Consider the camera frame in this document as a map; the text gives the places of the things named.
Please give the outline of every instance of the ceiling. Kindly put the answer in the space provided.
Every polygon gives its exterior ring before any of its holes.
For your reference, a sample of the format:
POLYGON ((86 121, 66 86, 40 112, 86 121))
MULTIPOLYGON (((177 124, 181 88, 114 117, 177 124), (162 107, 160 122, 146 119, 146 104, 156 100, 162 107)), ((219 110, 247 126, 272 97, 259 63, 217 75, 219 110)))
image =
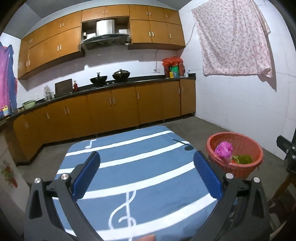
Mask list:
MULTIPOLYGON (((4 32, 21 39, 42 18, 61 9, 88 1, 90 0, 27 0, 11 18, 4 32)), ((191 0, 158 0, 156 2, 180 10, 190 1, 191 0)))

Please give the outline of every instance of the blue tablecloth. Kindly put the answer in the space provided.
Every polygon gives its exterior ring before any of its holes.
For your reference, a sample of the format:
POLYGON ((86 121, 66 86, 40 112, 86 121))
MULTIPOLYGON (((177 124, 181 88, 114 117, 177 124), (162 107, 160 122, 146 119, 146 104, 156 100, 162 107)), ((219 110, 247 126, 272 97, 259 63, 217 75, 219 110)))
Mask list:
MULTIPOLYGON (((101 165, 84 197, 77 201, 104 240, 136 240, 153 233, 157 241, 193 236, 216 200, 193 164, 195 149, 165 126, 154 126, 82 141, 70 147, 59 171, 70 173, 92 151, 101 165)), ((65 230, 74 234, 54 200, 65 230)))

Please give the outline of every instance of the silver bolt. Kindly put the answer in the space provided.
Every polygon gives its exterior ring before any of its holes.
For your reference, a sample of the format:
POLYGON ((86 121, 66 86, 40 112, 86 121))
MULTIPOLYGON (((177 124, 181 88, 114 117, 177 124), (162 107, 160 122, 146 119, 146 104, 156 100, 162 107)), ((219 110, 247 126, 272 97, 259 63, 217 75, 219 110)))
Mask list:
POLYGON ((259 183, 259 182, 260 182, 260 178, 258 178, 258 177, 254 177, 253 180, 254 180, 254 182, 256 182, 256 183, 259 183))
POLYGON ((64 173, 64 174, 61 175, 61 179, 62 180, 67 180, 68 177, 69 177, 69 174, 68 173, 64 173))
POLYGON ((39 178, 39 177, 35 178, 34 182, 35 182, 35 183, 39 183, 39 182, 41 182, 41 178, 39 178))
POLYGON ((226 178, 227 179, 232 179, 233 178, 233 174, 232 173, 226 173, 226 178))

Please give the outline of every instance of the range hood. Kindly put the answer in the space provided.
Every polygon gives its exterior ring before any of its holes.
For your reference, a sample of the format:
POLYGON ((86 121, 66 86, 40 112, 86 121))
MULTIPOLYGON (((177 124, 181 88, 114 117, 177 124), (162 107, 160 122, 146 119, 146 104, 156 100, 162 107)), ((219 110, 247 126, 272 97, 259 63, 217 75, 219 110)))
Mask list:
POLYGON ((96 23, 96 36, 81 43, 82 48, 91 50, 99 47, 129 44, 129 34, 115 33, 115 20, 101 20, 96 23))

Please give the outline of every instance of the basket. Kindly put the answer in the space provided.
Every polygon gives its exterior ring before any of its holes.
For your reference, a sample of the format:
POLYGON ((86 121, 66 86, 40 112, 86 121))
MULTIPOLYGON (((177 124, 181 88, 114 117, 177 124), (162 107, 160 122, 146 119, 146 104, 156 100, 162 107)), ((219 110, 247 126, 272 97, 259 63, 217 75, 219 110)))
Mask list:
POLYGON ((217 163, 225 173, 232 173, 236 178, 247 179, 256 167, 259 167, 263 162, 263 150, 261 146, 253 139, 234 132, 220 132, 209 137, 206 146, 209 154, 209 160, 217 163), (232 155, 251 155, 253 162, 250 164, 226 164, 215 153, 216 147, 223 141, 232 144, 232 155))

